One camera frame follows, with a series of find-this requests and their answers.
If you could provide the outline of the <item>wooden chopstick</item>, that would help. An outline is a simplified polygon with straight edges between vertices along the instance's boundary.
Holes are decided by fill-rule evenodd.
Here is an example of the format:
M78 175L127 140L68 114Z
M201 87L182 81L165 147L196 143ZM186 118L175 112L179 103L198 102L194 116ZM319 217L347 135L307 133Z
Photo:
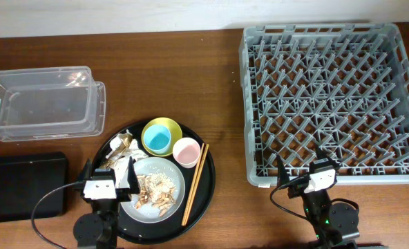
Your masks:
M204 152L205 152L205 144L203 143L202 146L201 146L201 149L200 149L200 156L199 156L199 159L198 159L198 162L197 162L197 165L196 165L196 169L195 169L195 172L194 172L194 175L193 175L193 179L192 179L192 182L191 182L191 187L190 187L190 190L189 190L189 195L188 195L187 204L186 204L186 207L185 207L185 210L184 210L184 215L183 215L183 218L182 218L181 226L185 226L187 224L187 220L189 218L190 209L191 209L191 206L193 204L193 198L195 196L195 192L196 192L196 188L197 188L197 184L198 184L198 179L199 179L198 174L200 173L200 168L202 167L201 164L202 164L202 159L204 157Z
M207 157L208 150L209 150L209 144L206 144L206 143L202 144L202 148L200 151L200 159L198 160L198 164L196 165L196 169L193 175L193 181L191 184L191 189L189 191L189 196L187 199L187 206L184 211L182 226L185 226L187 224L187 221L189 220L189 215L190 215L193 201L196 195L198 184L200 182L200 177L201 177L202 169L204 167L204 163Z

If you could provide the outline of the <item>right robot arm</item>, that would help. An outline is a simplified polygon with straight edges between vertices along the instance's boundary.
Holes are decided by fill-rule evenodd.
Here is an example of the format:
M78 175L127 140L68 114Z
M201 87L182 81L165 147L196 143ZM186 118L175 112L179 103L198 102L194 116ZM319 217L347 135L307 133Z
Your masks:
M337 183L340 163L316 148L316 160L309 172L290 179L281 159L278 159L277 186L271 196L286 189L290 199L301 197L304 215L288 210L273 202L281 210L308 221L316 234L310 248L357 248L359 237L359 205L347 199L331 199L327 191Z

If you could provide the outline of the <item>grey plate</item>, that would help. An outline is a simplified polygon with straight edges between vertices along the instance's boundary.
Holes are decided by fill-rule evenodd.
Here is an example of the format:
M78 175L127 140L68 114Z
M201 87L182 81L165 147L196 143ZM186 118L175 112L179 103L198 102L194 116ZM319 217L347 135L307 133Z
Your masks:
M159 223L168 219L177 211L184 199L186 187L182 172L170 160L158 157L139 160L134 163L133 166L136 175L165 173L169 178L172 178L173 183L176 186L176 191L173 194L176 204L173 204L163 217L159 217L158 210L151 207L149 204L136 210L134 205L137 202L138 194L132 194L131 201L121 203L121 208L128 216L141 223Z

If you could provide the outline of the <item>yellow bowl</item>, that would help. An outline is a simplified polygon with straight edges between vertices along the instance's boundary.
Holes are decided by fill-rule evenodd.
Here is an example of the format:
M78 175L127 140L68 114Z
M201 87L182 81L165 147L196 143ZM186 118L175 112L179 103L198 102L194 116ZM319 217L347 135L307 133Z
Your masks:
M169 131L171 132L171 145L170 145L170 147L169 147L167 153L162 154L162 155L156 155L156 154L150 152L150 151L148 150L148 148L146 147L146 145L144 144L144 142L143 142L143 133L144 133L151 125L164 125L164 126L167 127L167 128L169 129ZM166 156L171 155L171 154L173 153L173 146L174 146L174 144L175 144L179 139L181 139L181 138L182 138L182 130L181 130L181 128L180 128L180 125L179 125L176 121L174 121L174 120L172 120L172 119L170 119L170 118L155 118L155 119L149 121L149 122L146 124L146 126L143 128L142 135L141 135L142 145L143 145L143 147L145 148L145 150L147 150L151 155L161 156L161 157L166 157Z

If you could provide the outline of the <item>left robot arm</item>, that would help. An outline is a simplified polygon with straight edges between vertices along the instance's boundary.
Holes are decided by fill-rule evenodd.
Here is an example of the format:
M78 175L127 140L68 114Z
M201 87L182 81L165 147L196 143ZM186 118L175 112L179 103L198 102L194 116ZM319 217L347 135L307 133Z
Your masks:
M75 189L91 205L92 211L78 218L73 235L78 248L116 248L119 206L129 202L133 194L140 193L133 160L129 159L125 188L116 188L113 169L94 168L90 160L77 177Z

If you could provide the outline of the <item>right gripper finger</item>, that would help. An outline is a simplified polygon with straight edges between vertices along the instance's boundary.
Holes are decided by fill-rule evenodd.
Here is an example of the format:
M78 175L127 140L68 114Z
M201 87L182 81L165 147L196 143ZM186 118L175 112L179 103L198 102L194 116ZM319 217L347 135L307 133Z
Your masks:
M287 184L290 182L289 176L283 164L283 161L280 156L277 156L277 169L278 169L278 176L277 176L277 188L283 189L287 187Z
M340 164L336 160L332 159L331 157L328 156L328 154L322 150L320 147L316 147L316 155L317 158L320 159L326 159L327 162L333 166L334 169L340 169Z

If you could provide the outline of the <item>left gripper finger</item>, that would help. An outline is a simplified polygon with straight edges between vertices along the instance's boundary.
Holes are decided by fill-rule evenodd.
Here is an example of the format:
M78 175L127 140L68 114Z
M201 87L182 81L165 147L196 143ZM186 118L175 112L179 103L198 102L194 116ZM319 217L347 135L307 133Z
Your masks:
M77 182L82 182L82 181L87 181L92 174L92 162L90 159L88 159L83 166L83 169L81 172L78 174L76 181Z
M129 157L128 176L127 176L127 181L128 181L129 189L130 189L129 194L139 194L140 185L139 185L139 180L137 179L137 175L135 173L133 163L134 163L133 158Z

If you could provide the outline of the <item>pink cup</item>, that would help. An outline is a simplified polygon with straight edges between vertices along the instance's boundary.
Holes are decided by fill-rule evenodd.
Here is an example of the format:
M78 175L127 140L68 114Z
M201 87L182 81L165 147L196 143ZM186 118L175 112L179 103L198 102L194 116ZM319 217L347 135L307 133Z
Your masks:
M181 138L173 146L173 157L184 168L195 167L200 156L200 145L193 138Z

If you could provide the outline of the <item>white tissue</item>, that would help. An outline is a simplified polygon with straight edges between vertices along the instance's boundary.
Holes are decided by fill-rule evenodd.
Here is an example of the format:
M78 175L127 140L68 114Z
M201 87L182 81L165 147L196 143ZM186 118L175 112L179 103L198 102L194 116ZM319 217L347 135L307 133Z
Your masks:
M114 170L117 180L123 179L128 169L129 157L132 157L135 162L149 157L147 153L138 147L138 142L134 137L130 147L122 154L122 157L115 161L112 167L109 168Z

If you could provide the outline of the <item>blue cup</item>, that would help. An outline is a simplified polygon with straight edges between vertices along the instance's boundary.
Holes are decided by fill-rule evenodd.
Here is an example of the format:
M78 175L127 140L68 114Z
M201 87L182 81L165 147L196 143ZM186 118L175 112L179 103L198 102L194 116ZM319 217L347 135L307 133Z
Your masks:
M171 145L171 132L164 125L151 125L143 133L143 142L150 152L156 155L165 154Z

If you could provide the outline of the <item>gold foil wrapper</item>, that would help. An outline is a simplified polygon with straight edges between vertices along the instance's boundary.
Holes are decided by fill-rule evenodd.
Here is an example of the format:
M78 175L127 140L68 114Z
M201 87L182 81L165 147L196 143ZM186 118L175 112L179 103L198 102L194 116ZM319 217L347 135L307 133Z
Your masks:
M133 136L130 133L119 133L110 142L111 152L105 156L105 161L99 166L100 169L111 168L112 165L130 147Z

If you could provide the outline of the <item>food scraps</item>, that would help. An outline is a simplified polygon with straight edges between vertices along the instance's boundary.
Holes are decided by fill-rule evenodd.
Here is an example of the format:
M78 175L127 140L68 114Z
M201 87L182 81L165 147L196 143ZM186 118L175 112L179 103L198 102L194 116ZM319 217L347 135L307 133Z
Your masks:
M149 204L158 210L159 217L163 217L171 206L176 204L173 196L176 186L172 178L169 178L165 173L137 175L137 180L140 193L134 205L136 210Z

